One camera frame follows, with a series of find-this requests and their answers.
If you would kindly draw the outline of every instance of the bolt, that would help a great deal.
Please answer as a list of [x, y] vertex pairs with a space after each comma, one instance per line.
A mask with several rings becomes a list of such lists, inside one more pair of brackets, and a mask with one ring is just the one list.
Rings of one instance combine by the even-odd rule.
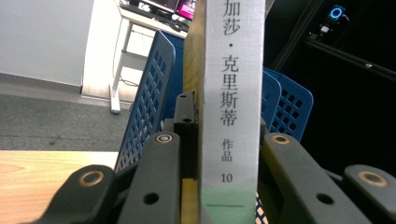
[[164, 143], [164, 144], [166, 144], [166, 143], [172, 141], [172, 139], [173, 139], [172, 135], [166, 134], [166, 133], [165, 133], [165, 134], [158, 135], [158, 136], [155, 138], [155, 141], [157, 141], [157, 142], [159, 142], [159, 143]]

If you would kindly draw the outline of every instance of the book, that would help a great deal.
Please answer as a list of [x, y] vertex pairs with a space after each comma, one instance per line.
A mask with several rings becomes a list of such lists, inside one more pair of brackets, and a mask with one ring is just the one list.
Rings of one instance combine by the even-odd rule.
[[199, 0], [184, 44], [183, 91], [199, 123], [199, 220], [253, 223], [265, 0]]

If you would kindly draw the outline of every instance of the white wall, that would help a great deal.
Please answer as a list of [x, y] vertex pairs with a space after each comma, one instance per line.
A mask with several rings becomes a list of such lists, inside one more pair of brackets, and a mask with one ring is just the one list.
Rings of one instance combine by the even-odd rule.
[[1, 0], [0, 73], [81, 85], [93, 0]]

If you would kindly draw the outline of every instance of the white table leg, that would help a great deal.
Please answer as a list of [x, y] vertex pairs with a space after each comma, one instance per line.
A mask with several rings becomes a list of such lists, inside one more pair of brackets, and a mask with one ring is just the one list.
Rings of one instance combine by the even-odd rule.
[[126, 35], [125, 35], [124, 45], [123, 45], [122, 50], [121, 50], [120, 61], [119, 61], [119, 64], [117, 66], [116, 76], [114, 77], [113, 81], [109, 85], [109, 88], [110, 88], [111, 113], [115, 114], [115, 115], [118, 115], [121, 112], [121, 110], [120, 110], [119, 82], [120, 82], [122, 66], [124, 64], [124, 56], [125, 56], [125, 53], [127, 52], [126, 50], [128, 48], [128, 42], [129, 42], [129, 38], [130, 38], [131, 32], [132, 32], [132, 26], [133, 26], [133, 23], [131, 21], [129, 21], [127, 32], [126, 32]]

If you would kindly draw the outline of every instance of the gray carpet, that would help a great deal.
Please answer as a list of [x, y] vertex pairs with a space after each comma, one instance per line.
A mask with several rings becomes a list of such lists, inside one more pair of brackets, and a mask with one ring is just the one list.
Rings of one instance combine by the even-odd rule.
[[128, 110], [0, 95], [0, 149], [119, 151]]

